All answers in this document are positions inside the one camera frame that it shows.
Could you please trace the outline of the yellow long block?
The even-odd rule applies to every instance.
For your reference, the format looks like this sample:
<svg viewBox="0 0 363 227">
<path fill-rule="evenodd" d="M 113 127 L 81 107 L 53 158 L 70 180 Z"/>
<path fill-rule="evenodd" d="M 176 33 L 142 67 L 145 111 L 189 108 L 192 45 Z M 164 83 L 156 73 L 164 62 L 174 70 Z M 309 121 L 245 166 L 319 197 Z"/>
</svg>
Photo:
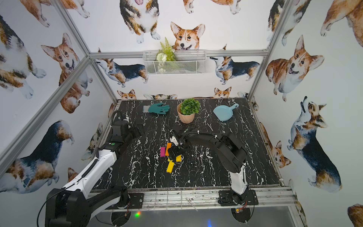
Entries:
<svg viewBox="0 0 363 227">
<path fill-rule="evenodd" d="M 182 155 L 179 155 L 176 157 L 176 162 L 181 162 L 182 161 Z"/>
</svg>

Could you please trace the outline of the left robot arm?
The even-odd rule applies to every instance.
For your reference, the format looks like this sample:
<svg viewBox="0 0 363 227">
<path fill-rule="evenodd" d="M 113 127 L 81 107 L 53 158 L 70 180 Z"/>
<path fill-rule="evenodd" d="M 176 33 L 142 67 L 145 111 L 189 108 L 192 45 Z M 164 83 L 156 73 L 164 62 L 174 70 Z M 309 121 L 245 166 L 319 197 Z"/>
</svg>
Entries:
<svg viewBox="0 0 363 227">
<path fill-rule="evenodd" d="M 143 126 L 118 120 L 111 124 L 105 143 L 80 174 L 61 189 L 53 189 L 43 204 L 46 227 L 85 227 L 105 209 L 119 203 L 128 207 L 127 187 L 114 185 L 96 196 L 89 197 L 92 188 L 104 172 L 114 165 L 134 140 L 144 135 Z"/>
</svg>

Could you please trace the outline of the potted green plant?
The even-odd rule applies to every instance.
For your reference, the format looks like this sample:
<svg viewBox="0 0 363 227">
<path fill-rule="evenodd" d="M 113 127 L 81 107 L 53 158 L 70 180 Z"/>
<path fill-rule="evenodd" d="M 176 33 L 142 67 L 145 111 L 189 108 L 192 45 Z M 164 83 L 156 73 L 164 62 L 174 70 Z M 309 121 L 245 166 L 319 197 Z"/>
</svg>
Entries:
<svg viewBox="0 0 363 227">
<path fill-rule="evenodd" d="M 195 114 L 200 111 L 200 102 L 194 98 L 189 98 L 180 103 L 177 107 L 180 121 L 184 124 L 190 124 L 195 117 Z"/>
</svg>

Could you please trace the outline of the orange building block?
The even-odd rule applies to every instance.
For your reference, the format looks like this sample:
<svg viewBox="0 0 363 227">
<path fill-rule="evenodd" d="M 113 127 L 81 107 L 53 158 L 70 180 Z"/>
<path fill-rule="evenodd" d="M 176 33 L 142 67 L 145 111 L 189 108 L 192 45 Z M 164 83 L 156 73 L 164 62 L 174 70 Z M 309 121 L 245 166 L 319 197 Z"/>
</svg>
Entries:
<svg viewBox="0 0 363 227">
<path fill-rule="evenodd" d="M 165 156 L 169 156 L 169 149 L 171 148 L 172 146 L 172 143 L 168 143 L 167 146 L 166 146 L 166 149 L 165 149 Z"/>
</svg>

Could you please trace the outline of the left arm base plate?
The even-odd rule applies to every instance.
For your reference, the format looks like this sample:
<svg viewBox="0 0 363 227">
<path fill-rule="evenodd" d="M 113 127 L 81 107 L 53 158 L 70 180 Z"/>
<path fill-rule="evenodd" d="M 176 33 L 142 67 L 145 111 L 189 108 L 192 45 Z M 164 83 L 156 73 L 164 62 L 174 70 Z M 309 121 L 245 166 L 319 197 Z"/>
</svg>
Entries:
<svg viewBox="0 0 363 227">
<path fill-rule="evenodd" d="M 122 195 L 120 201 L 113 206 L 114 209 L 141 209 L 144 201 L 144 193 L 131 193 Z"/>
</svg>

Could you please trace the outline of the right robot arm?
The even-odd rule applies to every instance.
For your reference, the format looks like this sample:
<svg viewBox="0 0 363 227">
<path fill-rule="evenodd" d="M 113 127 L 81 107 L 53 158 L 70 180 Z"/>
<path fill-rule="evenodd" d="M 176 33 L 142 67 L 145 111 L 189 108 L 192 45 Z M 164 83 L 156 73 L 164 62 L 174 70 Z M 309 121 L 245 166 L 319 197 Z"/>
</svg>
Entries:
<svg viewBox="0 0 363 227">
<path fill-rule="evenodd" d="M 215 152 L 222 166 L 229 171 L 231 189 L 237 195 L 242 195 L 248 188 L 245 173 L 247 152 L 243 143 L 232 133 L 225 134 L 200 131 L 196 128 L 186 130 L 170 130 L 172 143 L 169 158 L 175 160 L 177 156 L 190 151 L 192 146 L 203 146 Z"/>
</svg>

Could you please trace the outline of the teal work glove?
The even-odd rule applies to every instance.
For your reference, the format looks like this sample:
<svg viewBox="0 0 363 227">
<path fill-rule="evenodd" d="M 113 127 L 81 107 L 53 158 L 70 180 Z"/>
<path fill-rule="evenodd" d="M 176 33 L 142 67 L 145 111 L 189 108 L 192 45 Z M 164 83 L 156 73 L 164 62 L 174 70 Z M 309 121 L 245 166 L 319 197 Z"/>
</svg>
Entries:
<svg viewBox="0 0 363 227">
<path fill-rule="evenodd" d="M 151 106 L 143 106 L 144 113 L 154 113 L 154 114 L 167 114 L 170 110 L 169 105 L 164 103 L 156 103 Z"/>
</svg>

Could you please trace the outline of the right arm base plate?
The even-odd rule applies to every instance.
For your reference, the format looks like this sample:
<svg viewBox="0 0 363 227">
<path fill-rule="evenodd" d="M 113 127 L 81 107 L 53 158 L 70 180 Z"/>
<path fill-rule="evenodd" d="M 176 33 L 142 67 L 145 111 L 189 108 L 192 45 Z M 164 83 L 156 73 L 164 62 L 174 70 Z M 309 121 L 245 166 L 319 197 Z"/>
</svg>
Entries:
<svg viewBox="0 0 363 227">
<path fill-rule="evenodd" d="M 243 194 L 239 195 L 233 190 L 219 191 L 218 201 L 221 206 L 243 206 L 258 205 L 259 201 L 256 191 L 248 188 Z"/>
</svg>

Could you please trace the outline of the magenta building block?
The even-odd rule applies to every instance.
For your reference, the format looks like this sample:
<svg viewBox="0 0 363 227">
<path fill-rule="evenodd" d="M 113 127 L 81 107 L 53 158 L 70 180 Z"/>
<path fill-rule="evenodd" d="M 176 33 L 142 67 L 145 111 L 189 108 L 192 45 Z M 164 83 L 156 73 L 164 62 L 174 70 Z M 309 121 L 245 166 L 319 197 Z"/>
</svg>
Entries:
<svg viewBox="0 0 363 227">
<path fill-rule="evenodd" d="M 165 147 L 160 148 L 160 157 L 165 157 L 165 151 L 166 151 Z"/>
</svg>

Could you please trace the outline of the teal dustpan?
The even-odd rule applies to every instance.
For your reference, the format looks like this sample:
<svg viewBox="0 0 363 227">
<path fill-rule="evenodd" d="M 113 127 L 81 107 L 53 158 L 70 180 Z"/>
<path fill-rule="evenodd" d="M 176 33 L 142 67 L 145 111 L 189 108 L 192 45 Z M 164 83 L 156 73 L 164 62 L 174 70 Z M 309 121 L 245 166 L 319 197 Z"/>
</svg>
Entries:
<svg viewBox="0 0 363 227">
<path fill-rule="evenodd" d="M 233 110 L 238 107 L 239 107 L 239 104 L 234 104 L 230 107 L 221 105 L 221 106 L 216 107 L 213 110 L 213 113 L 216 115 L 216 117 L 218 118 L 219 121 L 225 122 L 225 121 L 228 121 L 230 118 L 232 118 Z"/>
</svg>

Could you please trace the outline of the yellow short block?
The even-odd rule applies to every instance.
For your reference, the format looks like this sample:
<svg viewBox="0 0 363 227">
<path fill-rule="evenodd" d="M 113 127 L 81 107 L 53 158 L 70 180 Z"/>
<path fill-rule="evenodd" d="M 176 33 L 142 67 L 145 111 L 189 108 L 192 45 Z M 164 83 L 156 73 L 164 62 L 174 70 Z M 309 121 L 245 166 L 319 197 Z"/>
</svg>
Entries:
<svg viewBox="0 0 363 227">
<path fill-rule="evenodd" d="M 166 170 L 167 173 L 172 173 L 174 165 L 175 165 L 175 163 L 172 162 L 172 161 L 168 163 L 168 167 L 167 167 L 167 170 Z"/>
</svg>

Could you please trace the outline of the fern and white flower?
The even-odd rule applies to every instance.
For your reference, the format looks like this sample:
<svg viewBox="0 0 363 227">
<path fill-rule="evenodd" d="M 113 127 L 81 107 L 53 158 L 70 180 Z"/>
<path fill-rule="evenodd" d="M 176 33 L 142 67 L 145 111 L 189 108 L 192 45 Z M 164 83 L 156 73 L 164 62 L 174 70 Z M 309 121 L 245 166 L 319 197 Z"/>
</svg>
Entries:
<svg viewBox="0 0 363 227">
<path fill-rule="evenodd" d="M 160 42 L 160 44 L 161 50 L 158 51 L 156 56 L 158 72 L 166 73 L 171 67 L 169 62 L 176 61 L 175 49 L 170 45 L 167 38 L 165 38 L 164 43 Z"/>
</svg>

